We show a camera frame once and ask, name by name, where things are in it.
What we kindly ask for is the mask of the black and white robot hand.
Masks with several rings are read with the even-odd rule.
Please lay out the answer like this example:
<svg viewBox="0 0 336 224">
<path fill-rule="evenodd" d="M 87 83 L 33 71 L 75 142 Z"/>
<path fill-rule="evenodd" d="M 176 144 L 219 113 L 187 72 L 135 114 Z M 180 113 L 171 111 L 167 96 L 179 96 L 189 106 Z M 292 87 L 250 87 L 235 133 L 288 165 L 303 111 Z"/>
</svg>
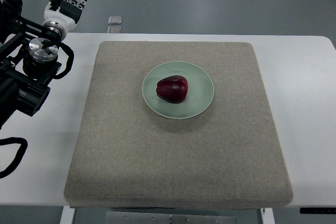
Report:
<svg viewBox="0 0 336 224">
<path fill-rule="evenodd" d="M 50 0 L 44 11 L 45 27 L 65 33 L 74 30 L 88 0 Z"/>
</svg>

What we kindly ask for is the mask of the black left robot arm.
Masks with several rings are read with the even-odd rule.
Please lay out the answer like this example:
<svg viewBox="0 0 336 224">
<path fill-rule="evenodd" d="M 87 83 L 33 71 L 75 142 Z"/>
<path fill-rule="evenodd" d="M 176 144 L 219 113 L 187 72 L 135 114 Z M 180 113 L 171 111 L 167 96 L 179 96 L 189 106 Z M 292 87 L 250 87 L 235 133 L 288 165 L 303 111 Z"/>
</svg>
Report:
<svg viewBox="0 0 336 224">
<path fill-rule="evenodd" d="M 1 125 L 15 111 L 33 116 L 50 93 L 50 82 L 66 76 L 74 52 L 63 43 L 69 28 L 46 11 L 43 25 L 21 16 L 22 0 L 1 2 Z"/>
</svg>

